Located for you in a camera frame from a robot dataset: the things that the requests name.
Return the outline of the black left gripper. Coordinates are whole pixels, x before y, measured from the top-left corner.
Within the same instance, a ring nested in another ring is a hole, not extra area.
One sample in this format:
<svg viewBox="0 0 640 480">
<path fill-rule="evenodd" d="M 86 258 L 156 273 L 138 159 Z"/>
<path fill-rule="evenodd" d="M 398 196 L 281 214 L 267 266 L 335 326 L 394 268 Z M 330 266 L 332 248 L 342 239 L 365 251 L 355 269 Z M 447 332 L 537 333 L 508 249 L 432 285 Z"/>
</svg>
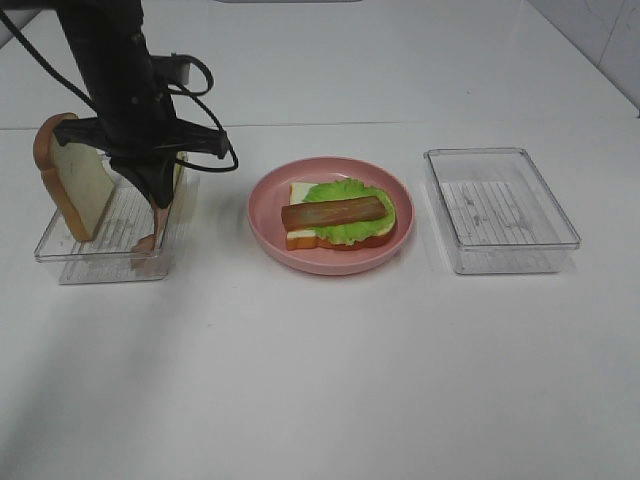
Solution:
<svg viewBox="0 0 640 480">
<path fill-rule="evenodd" d="M 214 85 L 199 59 L 188 55 L 187 85 L 171 85 L 156 75 L 141 31 L 67 30 L 65 37 L 96 115 L 62 121 L 54 129 L 60 144 L 86 144 L 123 157 L 112 159 L 112 169 L 162 209 L 174 198 L 175 161 L 150 157 L 180 151 L 226 157 L 229 138 L 219 121 L 205 127 L 176 116 L 174 95 L 199 103 Z"/>
</svg>

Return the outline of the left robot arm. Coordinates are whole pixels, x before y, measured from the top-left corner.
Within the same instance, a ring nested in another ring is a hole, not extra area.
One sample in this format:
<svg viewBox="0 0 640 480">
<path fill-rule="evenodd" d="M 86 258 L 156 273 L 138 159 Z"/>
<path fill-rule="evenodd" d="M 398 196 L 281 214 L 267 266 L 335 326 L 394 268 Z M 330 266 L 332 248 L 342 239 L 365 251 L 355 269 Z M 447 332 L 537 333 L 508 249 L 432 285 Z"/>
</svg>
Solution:
<svg viewBox="0 0 640 480">
<path fill-rule="evenodd" d="M 55 11 L 86 88 L 80 90 L 44 59 L 8 17 L 10 10 Z M 60 84 L 85 102 L 91 118 L 63 120 L 54 129 L 60 145 L 84 144 L 104 151 L 113 170 L 159 208 L 174 197 L 179 153 L 224 159 L 235 154 L 221 124 L 198 125 L 177 117 L 173 97 L 198 102 L 187 89 L 196 66 L 209 86 L 209 68 L 190 55 L 153 56 L 142 32 L 138 1 L 4 1 L 1 21 L 32 57 Z"/>
</svg>

